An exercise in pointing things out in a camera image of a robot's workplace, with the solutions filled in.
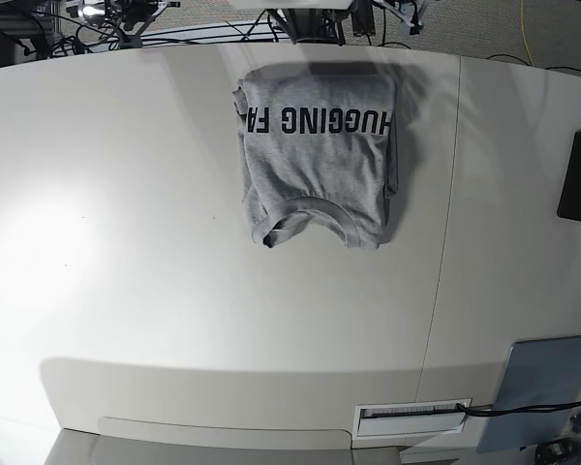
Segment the blue-grey flat pad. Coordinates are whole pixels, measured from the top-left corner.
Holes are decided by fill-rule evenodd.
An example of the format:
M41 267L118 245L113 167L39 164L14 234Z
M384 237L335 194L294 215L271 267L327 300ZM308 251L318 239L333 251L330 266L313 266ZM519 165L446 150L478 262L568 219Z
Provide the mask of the blue-grey flat pad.
M507 358L498 392L497 411L575 401L581 389L581 335L518 341ZM566 424L565 411L509 414L490 418L478 453L515 450L556 438Z

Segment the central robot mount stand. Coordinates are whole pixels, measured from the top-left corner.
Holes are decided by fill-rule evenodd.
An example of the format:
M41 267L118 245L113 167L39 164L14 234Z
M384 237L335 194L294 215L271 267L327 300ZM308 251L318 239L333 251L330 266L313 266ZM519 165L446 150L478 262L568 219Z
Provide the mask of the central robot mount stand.
M351 1L342 10L335 9L265 9L267 24L278 42L278 31L294 44L329 44L344 46L347 43L344 22L351 21L352 35L364 37L368 44L376 35L373 3Z

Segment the grey T-shirt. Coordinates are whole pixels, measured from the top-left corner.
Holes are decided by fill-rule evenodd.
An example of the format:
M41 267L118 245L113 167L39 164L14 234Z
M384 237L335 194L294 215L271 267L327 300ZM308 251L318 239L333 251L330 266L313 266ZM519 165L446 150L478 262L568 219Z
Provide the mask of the grey T-shirt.
M232 98L253 241L273 248L320 225L378 249L397 190L395 76L372 63L270 65Z

